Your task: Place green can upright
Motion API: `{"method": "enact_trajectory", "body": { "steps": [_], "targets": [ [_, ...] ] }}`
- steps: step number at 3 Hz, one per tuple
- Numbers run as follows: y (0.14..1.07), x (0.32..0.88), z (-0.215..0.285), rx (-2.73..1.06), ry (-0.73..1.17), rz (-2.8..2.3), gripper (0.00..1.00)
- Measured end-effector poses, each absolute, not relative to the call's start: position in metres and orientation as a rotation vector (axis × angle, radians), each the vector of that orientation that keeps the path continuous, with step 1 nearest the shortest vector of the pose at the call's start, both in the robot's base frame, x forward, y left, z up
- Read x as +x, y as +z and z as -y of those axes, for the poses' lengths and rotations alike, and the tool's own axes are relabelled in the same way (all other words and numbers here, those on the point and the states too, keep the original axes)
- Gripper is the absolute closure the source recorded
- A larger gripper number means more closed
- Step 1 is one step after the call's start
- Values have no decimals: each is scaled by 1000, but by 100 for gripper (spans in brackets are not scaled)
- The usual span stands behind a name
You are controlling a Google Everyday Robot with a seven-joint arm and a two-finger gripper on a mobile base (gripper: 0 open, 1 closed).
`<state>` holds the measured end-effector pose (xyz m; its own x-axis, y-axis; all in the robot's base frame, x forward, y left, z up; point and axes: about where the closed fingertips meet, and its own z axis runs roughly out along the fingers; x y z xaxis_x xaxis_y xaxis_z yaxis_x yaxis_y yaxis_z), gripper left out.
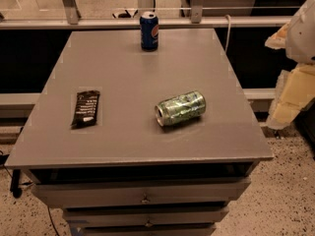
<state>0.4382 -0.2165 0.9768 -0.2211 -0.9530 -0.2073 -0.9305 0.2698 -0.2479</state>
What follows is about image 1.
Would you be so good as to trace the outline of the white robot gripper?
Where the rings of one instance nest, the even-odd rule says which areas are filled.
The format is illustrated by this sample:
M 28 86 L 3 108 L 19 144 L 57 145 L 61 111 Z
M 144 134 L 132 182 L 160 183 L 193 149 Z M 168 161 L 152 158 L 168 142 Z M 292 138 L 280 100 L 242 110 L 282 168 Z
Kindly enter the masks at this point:
M 284 24 L 268 37 L 265 46 L 285 49 L 286 56 L 297 63 L 289 71 L 282 70 L 269 109 L 266 124 L 274 130 L 290 125 L 300 111 L 315 98 L 315 0 L 306 0 Z

